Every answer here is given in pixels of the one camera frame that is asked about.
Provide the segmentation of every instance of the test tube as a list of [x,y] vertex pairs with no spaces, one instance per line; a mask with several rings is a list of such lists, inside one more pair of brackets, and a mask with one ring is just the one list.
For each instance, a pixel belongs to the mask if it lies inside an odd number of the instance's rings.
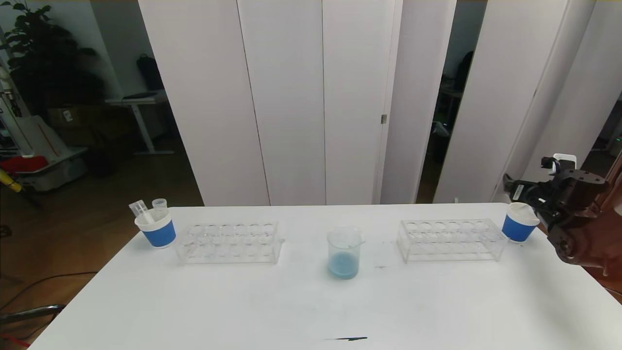
[[155,222],[154,218],[147,211],[147,206],[145,206],[145,202],[143,202],[142,199],[130,204],[129,208],[132,209],[134,216],[140,217],[142,215],[148,224],[153,224]]
[[169,214],[169,209],[166,206],[166,199],[158,198],[151,201],[151,205],[154,207],[155,219],[160,220]]
[[165,209],[167,208],[167,206],[166,206],[166,199],[164,199],[164,198],[154,199],[154,200],[151,202],[151,205],[152,205],[154,208],[165,208]]

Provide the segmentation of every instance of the potted plant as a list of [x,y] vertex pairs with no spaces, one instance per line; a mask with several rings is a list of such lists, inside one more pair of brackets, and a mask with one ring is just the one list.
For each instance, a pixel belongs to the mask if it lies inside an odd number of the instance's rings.
[[31,10],[25,1],[15,0],[0,6],[22,13],[0,49],[14,54],[8,61],[11,77],[31,113],[47,117],[48,107],[103,99],[102,79],[86,69],[97,53],[80,47],[68,30],[51,23],[49,5]]

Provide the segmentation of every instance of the pen mark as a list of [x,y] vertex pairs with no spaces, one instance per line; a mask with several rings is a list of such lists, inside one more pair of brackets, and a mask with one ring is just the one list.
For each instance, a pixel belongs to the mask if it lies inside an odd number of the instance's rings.
[[335,338],[334,340],[347,340],[347,341],[355,341],[355,340],[361,340],[361,339],[367,339],[367,337]]

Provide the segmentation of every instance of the paper cup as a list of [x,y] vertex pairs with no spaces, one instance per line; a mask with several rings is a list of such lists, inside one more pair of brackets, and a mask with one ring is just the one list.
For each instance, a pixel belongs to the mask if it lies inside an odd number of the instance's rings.
[[525,203],[512,203],[508,206],[501,231],[515,242],[524,242],[540,224],[534,210]]
[[153,224],[146,224],[145,219],[141,215],[134,219],[134,223],[154,248],[166,248],[175,240],[175,228],[173,227],[173,220],[171,220],[170,214],[167,214]]

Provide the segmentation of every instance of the blue liquid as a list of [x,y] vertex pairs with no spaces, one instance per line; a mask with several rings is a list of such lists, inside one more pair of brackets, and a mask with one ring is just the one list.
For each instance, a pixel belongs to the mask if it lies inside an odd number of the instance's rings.
[[342,280],[349,280],[358,273],[358,259],[350,253],[337,253],[328,260],[330,273]]

